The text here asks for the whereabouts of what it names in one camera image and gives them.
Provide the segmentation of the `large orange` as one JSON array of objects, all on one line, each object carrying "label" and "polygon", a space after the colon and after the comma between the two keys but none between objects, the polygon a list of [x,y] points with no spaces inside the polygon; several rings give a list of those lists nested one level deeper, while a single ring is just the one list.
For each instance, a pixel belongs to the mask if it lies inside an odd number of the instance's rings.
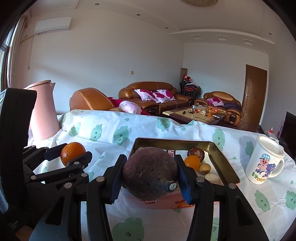
[{"label": "large orange", "polygon": [[67,164],[70,161],[81,156],[85,152],[86,152],[86,149],[82,144],[78,142],[69,143],[61,151],[61,154],[60,154],[61,162],[64,166],[67,166]]}]

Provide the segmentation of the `white magenta floral pillow right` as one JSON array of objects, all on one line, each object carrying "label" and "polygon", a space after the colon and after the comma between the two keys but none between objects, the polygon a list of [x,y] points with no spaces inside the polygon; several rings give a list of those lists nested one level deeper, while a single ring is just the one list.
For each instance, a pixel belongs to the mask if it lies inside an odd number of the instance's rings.
[{"label": "white magenta floral pillow right", "polygon": [[166,103],[171,100],[176,100],[170,90],[159,89],[153,92],[153,95],[156,99],[156,103]]}]

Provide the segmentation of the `black flat television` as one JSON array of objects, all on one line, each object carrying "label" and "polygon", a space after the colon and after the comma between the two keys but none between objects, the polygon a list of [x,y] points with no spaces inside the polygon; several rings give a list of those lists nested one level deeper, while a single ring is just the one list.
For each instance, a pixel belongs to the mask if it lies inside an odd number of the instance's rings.
[{"label": "black flat television", "polygon": [[287,111],[280,134],[280,144],[292,158],[295,158],[296,145],[296,117]]}]

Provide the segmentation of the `stacked black chairs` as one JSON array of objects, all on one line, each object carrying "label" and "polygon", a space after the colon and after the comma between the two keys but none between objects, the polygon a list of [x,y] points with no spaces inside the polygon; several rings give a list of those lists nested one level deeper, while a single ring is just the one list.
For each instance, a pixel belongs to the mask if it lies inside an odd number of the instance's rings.
[{"label": "stacked black chairs", "polygon": [[199,99],[201,97],[201,88],[187,80],[180,81],[181,94],[192,97],[193,99]]}]

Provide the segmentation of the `yellow-brown round fruit in tray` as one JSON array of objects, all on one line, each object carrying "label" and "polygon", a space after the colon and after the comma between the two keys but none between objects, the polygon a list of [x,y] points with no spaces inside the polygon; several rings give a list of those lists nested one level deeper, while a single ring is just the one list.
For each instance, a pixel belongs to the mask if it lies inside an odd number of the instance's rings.
[{"label": "yellow-brown round fruit in tray", "polygon": [[202,175],[206,175],[208,174],[209,172],[211,171],[211,166],[207,163],[204,163],[204,164],[201,164],[200,167],[199,167],[199,172],[202,174]]}]

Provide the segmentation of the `brown wooden door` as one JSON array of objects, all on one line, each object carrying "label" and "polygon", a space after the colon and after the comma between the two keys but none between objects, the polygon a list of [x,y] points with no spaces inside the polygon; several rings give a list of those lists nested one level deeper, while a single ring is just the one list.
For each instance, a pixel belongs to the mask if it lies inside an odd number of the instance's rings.
[{"label": "brown wooden door", "polygon": [[246,64],[241,128],[254,132],[258,128],[265,103],[266,88],[267,71]]}]

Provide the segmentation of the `orange tangerine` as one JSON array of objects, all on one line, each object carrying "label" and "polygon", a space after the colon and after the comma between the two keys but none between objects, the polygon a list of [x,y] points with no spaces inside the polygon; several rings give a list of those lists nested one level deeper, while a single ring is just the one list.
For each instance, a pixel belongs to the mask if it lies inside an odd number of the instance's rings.
[{"label": "orange tangerine", "polygon": [[196,155],[187,156],[184,163],[187,167],[193,168],[194,171],[198,171],[201,165],[200,159]]}]

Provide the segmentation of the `dark brown mangosteen fruit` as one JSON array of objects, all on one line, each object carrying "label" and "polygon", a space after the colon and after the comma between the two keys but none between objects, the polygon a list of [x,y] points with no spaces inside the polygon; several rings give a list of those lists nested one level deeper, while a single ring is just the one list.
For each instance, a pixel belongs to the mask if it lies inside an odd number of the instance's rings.
[{"label": "dark brown mangosteen fruit", "polygon": [[191,148],[187,151],[187,156],[197,156],[200,162],[203,162],[205,158],[205,152],[200,148]]}]

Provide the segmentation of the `wooden coffee table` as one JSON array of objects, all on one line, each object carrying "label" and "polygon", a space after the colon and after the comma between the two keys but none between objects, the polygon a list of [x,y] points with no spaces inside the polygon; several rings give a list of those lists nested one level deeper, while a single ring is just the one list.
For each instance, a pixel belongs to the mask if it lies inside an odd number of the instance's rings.
[{"label": "wooden coffee table", "polygon": [[193,105],[164,111],[163,115],[180,124],[189,124],[191,121],[199,121],[208,125],[218,125],[224,122],[226,112],[203,105]]}]

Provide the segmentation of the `white magenta floral pillow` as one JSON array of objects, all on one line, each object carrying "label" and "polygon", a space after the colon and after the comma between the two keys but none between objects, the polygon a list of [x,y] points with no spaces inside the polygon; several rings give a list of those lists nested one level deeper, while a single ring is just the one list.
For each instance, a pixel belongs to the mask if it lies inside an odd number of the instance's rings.
[{"label": "white magenta floral pillow", "polygon": [[170,90],[159,89],[153,92],[153,95],[156,99],[156,103],[166,103],[171,100],[176,100]]},{"label": "white magenta floral pillow", "polygon": [[140,96],[142,101],[153,101],[153,102],[156,101],[153,93],[149,90],[135,89],[134,91]]}]

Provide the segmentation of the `white cloud-print tablecloth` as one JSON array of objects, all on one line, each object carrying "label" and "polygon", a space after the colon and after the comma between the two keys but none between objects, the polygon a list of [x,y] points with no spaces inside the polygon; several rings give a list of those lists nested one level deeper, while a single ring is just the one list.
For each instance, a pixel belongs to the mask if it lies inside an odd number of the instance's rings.
[{"label": "white cloud-print tablecloth", "polygon": [[[295,219],[295,162],[285,156],[282,172],[261,185],[251,183],[245,168],[255,148],[257,134],[210,126],[198,121],[181,125],[168,118],[113,111],[73,110],[59,117],[59,131],[28,144],[53,147],[78,142],[93,155],[86,168],[91,179],[103,175],[120,154],[129,155],[137,138],[210,141],[227,158],[240,179],[239,188],[258,216],[269,240],[281,240]],[[165,210],[155,208],[160,199],[139,201],[139,208],[125,204],[121,194],[107,215],[114,240],[185,240],[193,206],[175,200]]]}]

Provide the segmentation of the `white wall air conditioner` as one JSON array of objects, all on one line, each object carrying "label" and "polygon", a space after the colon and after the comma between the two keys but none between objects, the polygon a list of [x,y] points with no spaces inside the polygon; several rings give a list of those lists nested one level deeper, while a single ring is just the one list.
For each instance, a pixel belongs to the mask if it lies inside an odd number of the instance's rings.
[{"label": "white wall air conditioner", "polygon": [[54,18],[39,21],[34,30],[35,35],[69,30],[71,17]]}]

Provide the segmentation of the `large purple round fruit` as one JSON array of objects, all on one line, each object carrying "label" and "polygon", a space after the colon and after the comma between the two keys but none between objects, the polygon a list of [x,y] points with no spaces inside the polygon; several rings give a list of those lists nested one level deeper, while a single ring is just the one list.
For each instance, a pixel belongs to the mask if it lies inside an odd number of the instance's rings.
[{"label": "large purple round fruit", "polygon": [[156,147],[142,147],[123,168],[123,185],[141,200],[159,199],[177,189],[178,167],[174,158]]}]

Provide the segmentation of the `white cartoon pig mug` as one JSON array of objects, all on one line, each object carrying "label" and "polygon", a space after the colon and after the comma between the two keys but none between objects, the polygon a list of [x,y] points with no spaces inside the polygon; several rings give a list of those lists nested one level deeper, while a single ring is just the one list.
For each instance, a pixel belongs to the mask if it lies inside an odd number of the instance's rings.
[{"label": "white cartoon pig mug", "polygon": [[285,166],[284,148],[272,138],[258,135],[245,174],[253,184],[261,185],[278,176]]}]

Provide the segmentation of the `long brown leather sofa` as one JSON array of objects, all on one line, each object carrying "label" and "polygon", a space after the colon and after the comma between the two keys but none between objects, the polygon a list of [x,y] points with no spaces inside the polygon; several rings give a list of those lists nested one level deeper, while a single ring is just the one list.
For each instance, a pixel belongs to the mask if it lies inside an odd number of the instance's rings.
[{"label": "long brown leather sofa", "polygon": [[179,94],[169,83],[157,81],[132,83],[120,90],[118,97],[136,103],[153,115],[193,104],[192,97]]}]

